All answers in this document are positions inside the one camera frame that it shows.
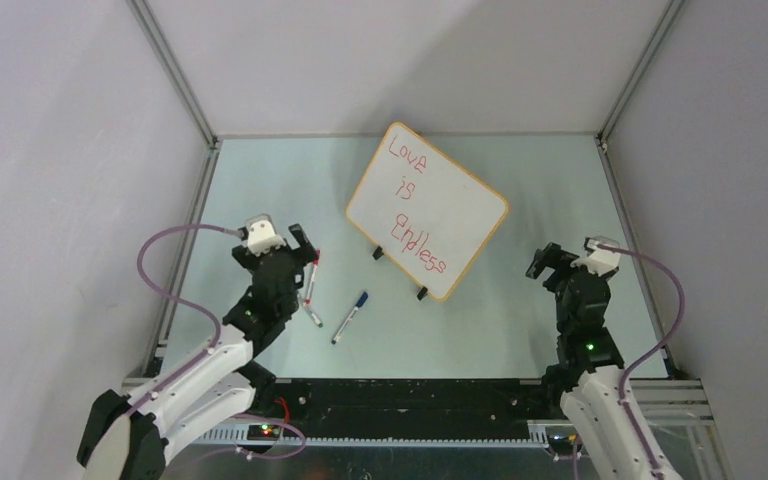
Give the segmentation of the blue whiteboard marker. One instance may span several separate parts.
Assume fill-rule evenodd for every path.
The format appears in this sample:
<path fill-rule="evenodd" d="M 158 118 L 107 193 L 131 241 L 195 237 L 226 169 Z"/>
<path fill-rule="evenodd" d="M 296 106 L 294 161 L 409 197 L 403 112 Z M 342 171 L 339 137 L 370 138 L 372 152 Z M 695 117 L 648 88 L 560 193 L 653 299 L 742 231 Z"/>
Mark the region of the blue whiteboard marker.
<path fill-rule="evenodd" d="M 347 314 L 347 316 L 344 318 L 344 320 L 341 322 L 339 327 L 337 328 L 336 332 L 331 338 L 331 344 L 336 345 L 339 343 L 340 339 L 342 338 L 346 328 L 348 325 L 352 322 L 354 317 L 357 315 L 359 310 L 364 306 L 364 304 L 367 302 L 369 298 L 368 292 L 363 291 L 361 295 L 358 297 L 355 304 L 352 306 L 351 310 Z"/>

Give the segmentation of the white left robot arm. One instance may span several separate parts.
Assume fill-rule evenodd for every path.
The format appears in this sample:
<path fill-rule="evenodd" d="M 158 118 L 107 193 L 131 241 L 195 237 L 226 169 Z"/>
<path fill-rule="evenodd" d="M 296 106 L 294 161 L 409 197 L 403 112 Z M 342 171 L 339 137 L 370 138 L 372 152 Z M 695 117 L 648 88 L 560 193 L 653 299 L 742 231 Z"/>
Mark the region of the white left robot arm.
<path fill-rule="evenodd" d="M 232 256 L 250 273 L 250 285 L 223 318 L 188 302 L 211 321 L 208 339 L 172 370 L 94 400 L 76 454 L 84 478 L 158 479 L 183 449 L 225 419 L 274 408 L 274 376 L 255 359 L 299 309 L 304 270 L 319 253 L 301 225 L 290 226 L 297 242 L 290 246 L 266 214 L 238 229 L 212 229 L 240 240 Z"/>

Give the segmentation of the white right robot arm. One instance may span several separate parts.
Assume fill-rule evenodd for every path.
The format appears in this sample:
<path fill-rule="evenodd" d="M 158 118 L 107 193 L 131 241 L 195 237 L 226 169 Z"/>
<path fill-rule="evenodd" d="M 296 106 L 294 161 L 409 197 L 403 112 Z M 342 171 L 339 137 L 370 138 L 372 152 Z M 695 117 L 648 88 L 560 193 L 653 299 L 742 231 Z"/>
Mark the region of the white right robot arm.
<path fill-rule="evenodd" d="M 570 458 L 587 454 L 602 479 L 677 479 L 645 419 L 629 383 L 624 359 L 606 326 L 610 278 L 621 250 L 610 239 L 591 237 L 579 256 L 548 243 L 536 250 L 526 275 L 551 273 L 544 288 L 556 308 L 556 364 L 541 379 L 541 402 L 575 429 Z"/>

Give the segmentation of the orange framed whiteboard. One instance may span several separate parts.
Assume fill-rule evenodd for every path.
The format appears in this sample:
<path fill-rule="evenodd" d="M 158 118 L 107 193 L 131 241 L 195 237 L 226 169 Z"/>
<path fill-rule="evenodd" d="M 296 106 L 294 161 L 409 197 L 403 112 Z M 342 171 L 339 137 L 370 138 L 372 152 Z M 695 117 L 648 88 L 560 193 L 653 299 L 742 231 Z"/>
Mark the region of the orange framed whiteboard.
<path fill-rule="evenodd" d="M 395 122 L 352 194 L 346 216 L 427 296 L 444 301 L 508 211 L 500 193 Z"/>

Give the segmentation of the green whiteboard marker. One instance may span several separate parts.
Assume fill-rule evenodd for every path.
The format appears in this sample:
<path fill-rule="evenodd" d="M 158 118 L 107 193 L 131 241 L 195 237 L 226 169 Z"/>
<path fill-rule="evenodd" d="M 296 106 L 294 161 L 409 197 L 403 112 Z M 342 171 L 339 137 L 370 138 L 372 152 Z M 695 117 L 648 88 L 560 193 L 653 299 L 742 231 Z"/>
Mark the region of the green whiteboard marker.
<path fill-rule="evenodd" d="M 310 305 L 310 303 L 309 303 L 309 302 L 308 302 L 306 299 L 304 299 L 304 298 L 302 298 L 302 299 L 301 299 L 301 307 L 303 308 L 303 310 L 305 311 L 305 313 L 306 313 L 306 314 L 307 314 L 307 315 L 308 315 L 308 316 L 311 318 L 311 320 L 314 322 L 314 324 L 315 324 L 315 325 L 316 325 L 318 328 L 323 328 L 323 327 L 324 327 L 324 323 L 323 323 L 323 321 L 321 320 L 320 316 L 319 316 L 319 315 L 317 314 L 317 312 L 316 312 L 316 311 L 315 311 L 315 310 L 312 308 L 312 306 Z"/>

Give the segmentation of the red whiteboard marker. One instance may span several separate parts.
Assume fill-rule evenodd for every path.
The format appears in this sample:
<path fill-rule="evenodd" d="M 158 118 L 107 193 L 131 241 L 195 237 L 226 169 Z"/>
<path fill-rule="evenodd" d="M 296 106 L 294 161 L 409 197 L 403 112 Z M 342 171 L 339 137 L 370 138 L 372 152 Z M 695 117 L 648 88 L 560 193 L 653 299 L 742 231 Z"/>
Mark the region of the red whiteboard marker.
<path fill-rule="evenodd" d="M 312 262 L 311 268 L 310 268 L 310 272 L 309 272 L 309 277 L 308 277 L 307 284 L 306 284 L 306 287 L 305 287 L 305 294 L 303 296 L 303 298 L 306 299 L 309 303 L 311 303 L 311 300 L 312 300 L 312 295 L 313 295 L 313 291 L 314 291 L 314 285 L 315 285 L 315 279 L 316 279 L 318 267 L 319 267 L 319 264 L 318 265 L 314 265 L 313 262 Z"/>

